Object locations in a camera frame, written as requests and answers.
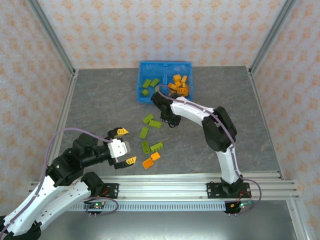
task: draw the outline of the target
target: wall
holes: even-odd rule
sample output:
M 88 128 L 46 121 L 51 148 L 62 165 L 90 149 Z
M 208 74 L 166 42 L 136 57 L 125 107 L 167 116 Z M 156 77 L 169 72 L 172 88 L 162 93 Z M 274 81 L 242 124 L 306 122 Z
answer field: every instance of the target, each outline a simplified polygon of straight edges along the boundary
M 73 66 L 250 66 L 285 0 L 40 0 Z
M 298 0 L 254 75 L 278 158 L 320 236 L 320 2 Z
M 27 1 L 0 1 L 0 215 L 39 179 L 69 78 Z

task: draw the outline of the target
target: orange lego brick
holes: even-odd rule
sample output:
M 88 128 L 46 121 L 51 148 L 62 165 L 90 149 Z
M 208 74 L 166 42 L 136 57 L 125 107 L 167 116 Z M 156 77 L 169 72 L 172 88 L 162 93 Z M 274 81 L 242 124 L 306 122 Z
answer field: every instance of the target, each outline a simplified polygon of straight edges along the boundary
M 178 87 L 177 87 L 176 85 L 174 85 L 173 83 L 169 83 L 169 84 L 168 84 L 168 88 L 171 89 L 171 90 L 173 90 L 173 91 L 175 91 L 175 92 L 176 92 L 177 89 L 178 89 Z
M 182 84 L 186 84 L 187 83 L 187 76 L 183 76 L 182 80 L 181 80 Z
M 158 152 L 155 152 L 154 154 L 151 154 L 152 161 L 158 160 L 160 157 L 160 154 Z
M 148 158 L 147 160 L 145 160 L 145 161 L 142 163 L 142 166 L 144 167 L 144 169 L 148 169 L 148 168 L 150 168 L 153 164 L 154 164 L 154 161 L 152 161 L 151 158 Z
M 189 95 L 189 90 L 188 88 L 179 87 L 176 93 L 183 97 L 187 97 Z
M 173 76 L 173 81 L 174 81 L 174 82 L 180 82 L 180 81 L 181 81 L 181 76 L 180 76 L 180 74 L 174 75 L 174 76 Z
M 182 83 L 181 83 L 181 82 L 179 82 L 179 81 L 176 81 L 174 84 L 175 84 L 178 88 L 180 88 L 180 87 L 181 87 L 181 85 L 182 85 Z

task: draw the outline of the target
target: gray marble surface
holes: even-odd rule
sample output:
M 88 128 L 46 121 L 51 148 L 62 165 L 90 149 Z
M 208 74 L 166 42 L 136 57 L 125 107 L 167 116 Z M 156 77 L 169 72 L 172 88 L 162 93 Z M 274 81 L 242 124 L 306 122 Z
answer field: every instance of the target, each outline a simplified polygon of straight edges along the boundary
M 137 68 L 80 70 L 74 88 L 66 127 L 78 127 L 100 136 L 115 127 L 129 131 L 123 139 L 131 153 L 119 160 L 137 156 L 134 166 L 115 171 L 108 162 L 86 168 L 105 175 L 152 175 L 218 173 L 220 166 L 216 153 L 210 149 L 203 129 L 183 118 L 180 125 L 161 129 L 149 127 L 146 140 L 150 146 L 163 142 L 161 158 L 145 170 L 144 155 L 139 138 L 144 125 L 142 119 L 152 113 L 160 121 L 160 111 L 153 104 L 137 102 Z M 228 112 L 238 134 L 236 156 L 239 169 L 248 171 L 275 171 L 279 169 L 275 152 L 259 111 L 247 70 L 244 66 L 193 67 L 193 101 Z M 78 132 L 65 132 L 60 151 L 72 146 Z

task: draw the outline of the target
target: cable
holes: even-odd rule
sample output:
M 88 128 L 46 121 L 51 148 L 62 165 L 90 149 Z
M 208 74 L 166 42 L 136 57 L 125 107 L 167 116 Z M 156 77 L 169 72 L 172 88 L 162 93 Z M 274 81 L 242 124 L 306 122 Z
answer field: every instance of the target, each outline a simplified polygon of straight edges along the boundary
M 84 201 L 96 200 L 96 199 L 106 199 L 106 200 L 110 200 L 110 201 L 112 201 L 112 202 L 114 202 L 114 203 L 116 204 L 115 209 L 113 209 L 112 211 L 107 211 L 107 212 L 105 212 L 105 213 L 97 214 L 98 217 L 102 217 L 102 216 L 105 216 L 105 215 L 113 214 L 114 212 L 116 212 L 116 211 L 119 209 L 119 203 L 118 203 L 116 200 L 114 200 L 113 198 L 109 198 L 109 197 L 104 197 L 104 196 L 91 196 L 91 197 L 87 197 Z M 88 212 L 88 208 L 90 208 L 90 207 L 93 206 L 93 205 L 94 205 L 94 203 L 86 206 L 86 208 L 85 208 L 85 213 L 86 213 L 86 214 L 88 214 L 88 215 L 90 214 L 90 213 Z
M 252 182 L 252 183 L 254 183 L 254 184 L 258 187 L 258 189 L 259 189 L 259 198 L 258 198 L 258 200 L 257 200 L 257 203 L 256 203 L 254 206 L 252 206 L 252 208 L 250 208 L 249 210 L 252 210 L 252 209 L 254 209 L 256 206 L 258 206 L 258 205 L 260 204 L 260 201 L 261 201 L 261 198 L 262 198 L 262 190 L 261 190 L 261 187 L 260 187 L 260 185 L 259 185 L 255 180 L 252 180 L 252 179 L 249 179 L 249 178 L 244 178 L 244 177 L 242 177 L 242 176 L 238 173 L 238 170 L 237 170 L 237 158 L 236 158 L 236 155 L 235 155 L 235 153 L 234 153 L 234 149 L 235 149 L 236 143 L 235 143 L 234 139 L 231 137 L 231 135 L 230 135 L 229 131 L 227 130 L 227 128 L 225 127 L 225 125 L 220 121 L 220 119 L 219 119 L 216 115 L 214 115 L 212 112 L 208 111 L 207 109 L 205 109 L 205 108 L 203 108 L 203 107 L 201 107 L 201 106 L 199 106 L 199 105 L 197 105 L 197 104 L 195 104 L 195 103 L 193 103 L 193 102 L 178 100 L 178 99 L 175 99 L 175 98 L 166 96 L 165 94 L 163 94 L 163 93 L 160 91 L 160 87 L 164 87 L 164 88 L 166 88 L 166 89 L 168 89 L 168 90 L 170 91 L 170 89 L 168 88 L 168 86 L 162 84 L 162 85 L 159 85 L 159 86 L 157 86 L 157 87 L 158 87 L 158 92 L 159 92 L 159 94 L 160 94 L 162 97 L 164 97 L 164 98 L 166 98 L 166 99 L 169 99 L 169 100 L 171 100 L 171 101 L 173 101 L 173 102 L 177 102 L 177 103 L 181 103 L 181 104 L 187 104 L 187 105 L 193 106 L 193 107 L 195 107 L 195 108 L 197 108 L 197 109 L 200 109 L 201 111 L 204 111 L 204 112 L 206 112 L 207 114 L 210 114 L 210 116 L 212 116 L 212 117 L 214 118 L 214 120 L 217 121 L 217 123 L 222 127 L 223 131 L 225 132 L 225 134 L 227 135 L 227 137 L 229 138 L 229 140 L 230 140 L 231 143 L 232 143 L 232 144 L 231 144 L 231 147 L 230 147 L 230 153 L 231 153 L 231 157 L 232 157 L 233 168 L 234 168 L 235 174 L 236 174 L 240 179 L 242 179 L 243 181 L 247 181 L 247 182 Z M 249 212 L 249 210 L 248 210 L 248 211 L 245 211 L 245 212 L 240 212 L 240 213 L 238 213 L 238 215 L 240 215 L 240 214 L 245 214 L 245 213 Z
M 51 148 L 51 145 L 53 144 L 54 142 L 54 139 L 56 138 L 57 135 L 59 135 L 60 133 L 62 132 L 65 132 L 65 131 L 78 131 L 78 132 L 81 132 L 81 133 L 85 133 L 91 137 L 94 137 L 96 139 L 99 139 L 103 142 L 106 142 L 106 143 L 112 143 L 113 141 L 112 140 L 108 140 L 108 139 L 104 139 L 103 137 L 101 136 L 98 136 L 98 135 L 95 135 L 91 132 L 88 132 L 86 130 L 83 130 L 83 129 L 80 129 L 80 128 L 76 128 L 76 127 L 66 127 L 66 128 L 63 128 L 63 129 L 60 129 L 59 131 L 57 131 L 53 136 L 52 138 L 50 139 L 50 142 L 46 148 L 46 151 L 45 151 L 45 157 L 44 157 L 44 163 L 43 163 L 43 167 L 42 167 L 42 171 L 41 171 L 41 174 L 40 174 L 40 182 L 39 182 L 39 185 L 38 185 L 38 188 L 36 189 L 34 195 L 32 196 L 32 198 L 30 199 L 30 201 L 9 221 L 9 223 L 7 225 L 5 225 L 5 227 L 2 229 L 2 231 L 0 232 L 0 239 L 2 239 L 2 236 L 4 235 L 5 231 L 8 229 L 8 227 L 25 211 L 28 209 L 28 207 L 33 203 L 33 201 L 36 199 L 38 193 L 40 192 L 41 188 L 42 188 L 42 185 L 44 184 L 44 181 L 45 181 L 45 176 L 46 176 L 46 170 L 47 170 L 47 166 L 48 166 L 48 156 L 49 156 L 49 151 L 50 151 L 50 148 Z

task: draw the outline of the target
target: purple cable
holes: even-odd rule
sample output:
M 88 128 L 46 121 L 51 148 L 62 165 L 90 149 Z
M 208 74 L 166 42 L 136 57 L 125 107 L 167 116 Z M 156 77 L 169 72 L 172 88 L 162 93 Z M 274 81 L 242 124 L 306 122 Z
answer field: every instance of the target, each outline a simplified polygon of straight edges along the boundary
M 102 217 L 102 216 L 105 216 L 105 215 L 113 214 L 113 213 L 114 213 L 115 211 L 117 211 L 118 208 L 119 208 L 119 203 L 118 203 L 116 200 L 114 200 L 114 199 L 112 199 L 112 198 L 109 198 L 109 197 L 104 197 L 104 196 L 91 196 L 91 197 L 86 198 L 84 201 L 86 202 L 87 200 L 90 200 L 90 199 L 92 199 L 92 200 L 96 200 L 96 199 L 106 199 L 106 200 L 110 200 L 110 201 L 112 201 L 112 202 L 114 202 L 114 203 L 116 204 L 115 209 L 113 209 L 112 211 L 107 211 L 107 212 L 105 212 L 105 213 L 97 214 L 98 217 Z M 93 206 L 93 205 L 94 205 L 94 203 L 88 205 L 88 206 L 85 208 L 85 213 L 86 213 L 86 214 L 90 214 L 90 213 L 88 212 L 88 208 L 90 208 L 90 207 Z
M 103 137 L 101 136 L 98 136 L 98 135 L 95 135 L 89 131 L 86 131 L 86 130 L 83 130 L 83 129 L 80 129 L 80 128 L 76 128 L 76 127 L 66 127 L 66 128 L 63 128 L 63 129 L 60 129 L 59 131 L 57 131 L 53 136 L 52 138 L 50 139 L 50 142 L 46 148 L 46 151 L 45 151 L 45 157 L 44 157 L 44 164 L 43 164 L 43 167 L 42 167 L 42 171 L 41 171 L 41 175 L 40 175 L 40 182 L 39 182 L 39 185 L 38 185 L 38 188 L 36 189 L 33 197 L 30 199 L 30 201 L 24 206 L 24 208 L 21 209 L 21 211 L 19 211 L 10 221 L 7 225 L 5 225 L 5 227 L 2 229 L 2 231 L 0 232 L 0 240 L 2 239 L 2 236 L 4 235 L 5 231 L 8 229 L 8 227 L 10 226 L 10 224 L 12 224 L 32 203 L 33 201 L 36 199 L 36 196 L 38 195 L 38 193 L 40 192 L 40 189 L 42 188 L 42 185 L 44 184 L 44 181 L 45 181 L 45 176 L 46 176 L 46 170 L 47 170 L 47 166 L 48 166 L 48 156 L 49 156 L 49 151 L 50 151 L 50 148 L 51 148 L 51 145 L 52 143 L 54 142 L 54 139 L 56 138 L 57 135 L 59 135 L 60 133 L 62 132 L 65 132 L 65 131 L 78 131 L 78 132 L 82 132 L 82 133 L 85 133 L 87 135 L 90 135 L 91 137 L 94 137 L 96 139 L 99 139 L 103 142 L 106 142 L 106 143 L 112 143 L 112 140 L 108 140 L 108 139 L 104 139 Z
M 164 87 L 164 88 L 168 89 L 169 91 L 170 91 L 170 89 L 169 89 L 169 87 L 166 86 L 166 85 L 163 85 L 163 84 L 162 84 L 162 85 L 159 85 L 159 86 L 158 86 L 158 92 L 159 92 L 159 94 L 160 94 L 162 97 L 164 97 L 164 98 L 166 98 L 166 99 L 169 99 L 169 100 L 171 100 L 171 101 L 173 101 L 173 102 L 177 102 L 177 103 L 181 103 L 181 104 L 187 104 L 187 105 L 193 106 L 193 107 L 195 107 L 195 108 L 197 108 L 197 109 L 200 109 L 201 111 L 205 111 L 207 114 L 210 114 L 210 115 L 214 118 L 214 120 L 216 120 L 217 123 L 222 127 L 223 131 L 225 132 L 225 134 L 227 135 L 227 137 L 229 138 L 229 140 L 230 140 L 231 143 L 232 143 L 232 145 L 231 145 L 231 147 L 230 147 L 230 152 L 231 152 L 231 157 L 232 157 L 232 162 L 233 162 L 233 167 L 234 167 L 235 174 L 236 174 L 240 179 L 242 179 L 243 181 L 247 181 L 247 182 L 252 182 L 252 183 L 254 183 L 255 185 L 257 185 L 257 187 L 258 187 L 258 189 L 259 189 L 259 198 L 258 198 L 258 200 L 257 200 L 257 203 L 256 203 L 255 205 L 253 205 L 252 208 L 250 208 L 249 210 L 247 210 L 247 211 L 245 211 L 245 212 L 240 212 L 240 213 L 238 213 L 238 215 L 245 214 L 245 213 L 249 212 L 250 210 L 254 209 L 256 206 L 258 206 L 259 203 L 260 203 L 260 201 L 261 201 L 261 198 L 262 198 L 262 190 L 261 190 L 261 187 L 260 187 L 260 185 L 259 185 L 255 180 L 252 180 L 252 179 L 249 179 L 249 178 L 244 178 L 244 177 L 242 177 L 242 176 L 238 173 L 238 171 L 237 171 L 237 165 L 236 165 L 237 159 L 236 159 L 236 156 L 235 156 L 235 154 L 234 154 L 234 152 L 233 152 L 233 150 L 235 149 L 236 143 L 235 143 L 234 139 L 231 137 L 231 135 L 230 135 L 229 131 L 227 130 L 227 128 L 225 127 L 225 125 L 224 125 L 224 124 L 220 121 L 220 119 L 219 119 L 216 115 L 214 115 L 212 112 L 206 110 L 205 108 L 203 108 L 203 107 L 201 107 L 201 106 L 199 106 L 199 105 L 197 105 L 197 104 L 195 104 L 195 103 L 193 103 L 193 102 L 178 100 L 178 99 L 175 99 L 175 98 L 166 96 L 165 94 L 163 94 L 163 93 L 160 91 L 160 87 Z

